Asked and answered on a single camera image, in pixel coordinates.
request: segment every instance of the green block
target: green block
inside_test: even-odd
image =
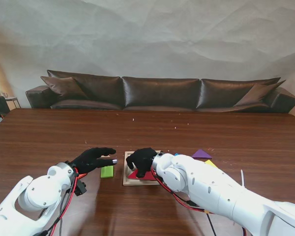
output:
[[[111,178],[114,177],[114,166],[105,166],[100,170],[101,178]]]

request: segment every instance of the wooden table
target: wooden table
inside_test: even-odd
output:
[[[24,176],[45,175],[90,147],[115,148],[119,163],[113,178],[95,170],[83,179],[88,191],[74,197],[63,236],[213,235],[206,215],[180,206],[161,186],[122,186],[124,152],[143,147],[186,155],[201,148],[238,182],[243,169],[250,190],[295,203],[291,115],[47,109],[15,109],[0,123],[0,203]],[[211,218],[218,236],[242,235],[230,220]]]

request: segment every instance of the white backdrop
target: white backdrop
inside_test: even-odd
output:
[[[295,0],[0,0],[0,71],[23,107],[46,70],[287,77]]]

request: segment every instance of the black glove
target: black glove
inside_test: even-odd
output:
[[[113,159],[100,159],[101,156],[115,154],[116,150],[107,147],[93,147],[84,151],[81,155],[75,158],[70,164],[75,164],[79,174],[86,174],[93,171],[95,168],[104,166],[112,166],[117,163]]]
[[[146,175],[146,172],[151,170],[153,159],[156,155],[157,152],[150,147],[138,149],[127,157],[127,165],[133,170],[133,164],[135,164],[138,169],[136,176],[138,178],[143,178]]]

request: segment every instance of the brown leather couch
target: brown leather couch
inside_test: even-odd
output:
[[[32,108],[288,113],[295,106],[295,96],[283,88],[276,89],[264,102],[234,106],[254,84],[271,85],[280,78],[224,81],[47,72],[51,77],[72,77],[89,100],[59,100],[48,86],[38,86],[26,92]]]

